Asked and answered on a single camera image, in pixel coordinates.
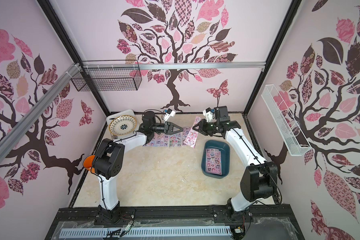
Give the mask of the remaining sticker sheet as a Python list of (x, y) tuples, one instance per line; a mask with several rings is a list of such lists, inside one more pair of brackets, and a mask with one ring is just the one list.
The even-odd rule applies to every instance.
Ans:
[(182, 133), (177, 133), (175, 135), (171, 135), (169, 138), (169, 147), (177, 148), (183, 145)]

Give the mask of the pink sticker sheet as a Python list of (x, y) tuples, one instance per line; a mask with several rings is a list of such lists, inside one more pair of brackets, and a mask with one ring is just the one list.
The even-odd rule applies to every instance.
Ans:
[(195, 148), (198, 138), (198, 132), (193, 130), (193, 127), (195, 127), (201, 120), (202, 120), (201, 117), (195, 118), (193, 126), (190, 128), (187, 135), (185, 135), (184, 145), (189, 146), (191, 148)]
[(169, 136), (165, 134), (156, 135), (155, 147), (168, 147)]
[(156, 145), (156, 139), (153, 138), (149, 143), (145, 144), (145, 147), (154, 147)]

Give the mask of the teal plastic storage box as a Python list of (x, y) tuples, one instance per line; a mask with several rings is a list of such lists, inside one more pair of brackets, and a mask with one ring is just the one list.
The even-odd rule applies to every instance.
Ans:
[(221, 141), (209, 140), (205, 143), (201, 169), (205, 176), (222, 179), (230, 171), (230, 146)]

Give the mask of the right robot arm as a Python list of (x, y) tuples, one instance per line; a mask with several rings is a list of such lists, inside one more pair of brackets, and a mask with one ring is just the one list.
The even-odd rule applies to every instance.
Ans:
[(203, 110), (201, 119), (193, 130), (204, 136), (221, 135), (235, 150), (245, 171), (240, 182), (241, 191), (229, 199), (232, 212), (242, 212), (260, 200), (278, 193), (276, 164), (268, 162), (245, 137), (240, 124), (230, 119), (226, 106)]

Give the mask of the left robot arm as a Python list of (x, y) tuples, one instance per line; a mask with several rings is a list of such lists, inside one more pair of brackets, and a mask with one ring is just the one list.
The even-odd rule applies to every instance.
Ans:
[(176, 112), (167, 109), (159, 118), (154, 110), (143, 112), (142, 123), (139, 124), (133, 110), (126, 110), (107, 117), (109, 131), (114, 139), (103, 139), (95, 154), (86, 158), (84, 167), (99, 178), (102, 209), (106, 213), (119, 206), (117, 196), (117, 175), (122, 169), (124, 154), (146, 145), (156, 135), (175, 135), (183, 132), (183, 128), (169, 122)]

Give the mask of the white square tray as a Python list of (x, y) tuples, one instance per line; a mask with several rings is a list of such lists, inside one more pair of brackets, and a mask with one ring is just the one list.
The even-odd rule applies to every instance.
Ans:
[(106, 118), (112, 140), (132, 137), (139, 128), (139, 121), (133, 110), (125, 110)]

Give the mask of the patterned ceramic plate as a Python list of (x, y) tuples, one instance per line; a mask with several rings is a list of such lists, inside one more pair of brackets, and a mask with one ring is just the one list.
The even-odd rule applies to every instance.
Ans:
[(137, 127), (138, 121), (131, 115), (123, 115), (110, 119), (109, 131), (112, 135), (125, 136), (131, 134)]

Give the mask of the aluminium rail back wall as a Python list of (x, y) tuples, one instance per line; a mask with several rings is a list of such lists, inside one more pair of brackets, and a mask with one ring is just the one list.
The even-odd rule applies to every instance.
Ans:
[(166, 64), (89, 64), (84, 69), (102, 68), (132, 68), (138, 70), (179, 70), (179, 69), (263, 69), (266, 62), (227, 62), (227, 63), (166, 63)]

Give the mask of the aluminium rail wall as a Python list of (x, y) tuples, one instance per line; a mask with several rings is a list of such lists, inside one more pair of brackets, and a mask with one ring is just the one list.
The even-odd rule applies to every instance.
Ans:
[(89, 64), (84, 69), (102, 68), (132, 68), (138, 70), (179, 70), (179, 69), (263, 69), (266, 62), (227, 62), (227, 63), (166, 63), (166, 64)]
[(44, 110), (59, 95), (61, 90), (82, 68), (78, 63), (71, 65), (57, 82), (35, 103), (30, 111), (12, 128), (8, 135), (0, 141), (0, 163), (6, 158), (15, 145), (21, 140), (30, 127), (39, 119)]

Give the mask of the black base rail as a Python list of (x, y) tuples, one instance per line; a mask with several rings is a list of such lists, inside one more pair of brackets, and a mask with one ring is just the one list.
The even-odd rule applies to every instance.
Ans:
[[(232, 236), (124, 238), (132, 228), (228, 226)], [(61, 229), (122, 228), (118, 237), (67, 240), (302, 240), (297, 219), (289, 205), (253, 205), (234, 213), (228, 206), (118, 207), (106, 213), (101, 207), (59, 209), (47, 233), (48, 240), (58, 239)]]

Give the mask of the aluminium rail left wall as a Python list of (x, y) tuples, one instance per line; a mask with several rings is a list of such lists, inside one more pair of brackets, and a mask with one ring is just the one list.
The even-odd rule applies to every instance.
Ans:
[(15, 145), (21, 140), (30, 127), (39, 119), (44, 110), (59, 95), (61, 90), (82, 68), (78, 63), (71, 65), (57, 82), (35, 103), (30, 111), (12, 128), (8, 135), (0, 141), (0, 163), (6, 158)]

